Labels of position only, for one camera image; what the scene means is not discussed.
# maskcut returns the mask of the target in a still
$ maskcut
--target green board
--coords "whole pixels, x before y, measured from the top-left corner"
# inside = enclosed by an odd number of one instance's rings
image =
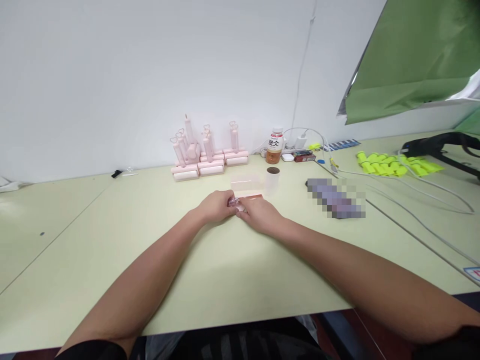
[[[455,130],[480,135],[480,109],[477,109],[469,117],[458,124]]]
[[[458,93],[480,69],[480,1],[388,0],[345,100],[347,124]]]

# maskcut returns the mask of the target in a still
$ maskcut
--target plastic bottle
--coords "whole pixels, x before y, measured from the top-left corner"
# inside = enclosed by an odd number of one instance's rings
[[[268,140],[268,146],[266,148],[265,160],[269,164],[277,164],[282,156],[282,148],[284,144],[284,128],[281,126],[274,127],[270,139]]]

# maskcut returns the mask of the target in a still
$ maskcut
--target white wall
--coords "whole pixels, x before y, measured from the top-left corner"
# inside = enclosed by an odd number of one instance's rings
[[[296,126],[330,141],[444,129],[465,106],[344,126],[342,96],[385,0],[318,0]],[[314,0],[0,3],[0,175],[42,182],[172,164],[191,116],[219,147],[292,122]],[[436,111],[435,123],[419,118]]]

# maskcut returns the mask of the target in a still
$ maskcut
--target bottle label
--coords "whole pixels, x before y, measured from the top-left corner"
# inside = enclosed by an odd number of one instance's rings
[[[270,139],[268,140],[268,146],[267,149],[268,151],[277,153],[282,151],[282,145],[284,143],[284,137],[283,135],[280,136],[270,136]]]

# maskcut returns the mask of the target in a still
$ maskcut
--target light green table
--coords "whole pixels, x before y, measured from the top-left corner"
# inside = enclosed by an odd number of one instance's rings
[[[356,154],[359,151],[365,151],[367,156],[373,152],[393,155],[396,154],[397,151],[402,148],[402,145],[408,141],[428,138],[448,131],[451,130],[365,140],[362,141],[362,144],[359,146],[333,151],[332,155],[341,170],[362,173],[362,168],[357,164],[356,157]],[[448,151],[445,155],[453,160],[458,162],[468,162],[471,163],[472,166],[480,169],[480,159],[466,154],[460,146],[446,145],[444,150]],[[445,170],[441,172],[426,176],[425,180],[456,192],[473,206],[477,211],[476,214],[461,214],[447,210],[448,207],[443,203],[422,195],[398,181],[378,177],[371,178],[364,175],[353,175],[342,172],[340,174],[348,178],[358,179],[358,181],[363,184],[368,184],[373,188],[389,194],[396,201],[412,211],[441,237],[450,241],[454,246],[477,261],[480,261],[480,182],[473,175],[458,170],[457,168],[436,160],[431,156],[426,156],[425,158],[445,167]],[[466,205],[455,196],[432,185],[425,184],[410,174],[407,174],[401,179],[424,192],[455,205],[459,209],[468,210]],[[404,209],[385,198],[372,187],[366,188],[367,199],[372,201],[373,204],[378,206],[385,214],[398,222],[405,230],[415,235],[434,249],[434,251],[438,252],[447,262],[454,265],[462,273],[464,268],[476,266],[473,262],[459,255],[441,242],[421,226],[418,221],[416,221]]]
[[[99,175],[0,193],[0,294],[112,182]]]
[[[139,170],[107,188],[0,295],[0,353],[61,346],[120,273],[230,176],[263,174],[258,155],[223,175],[174,182],[169,167]],[[268,198],[305,226],[383,256],[450,294],[477,286],[375,208],[366,218],[332,219],[308,197],[308,178],[331,178],[315,163],[280,162]],[[236,217],[205,228],[144,334],[349,308],[310,266]]]

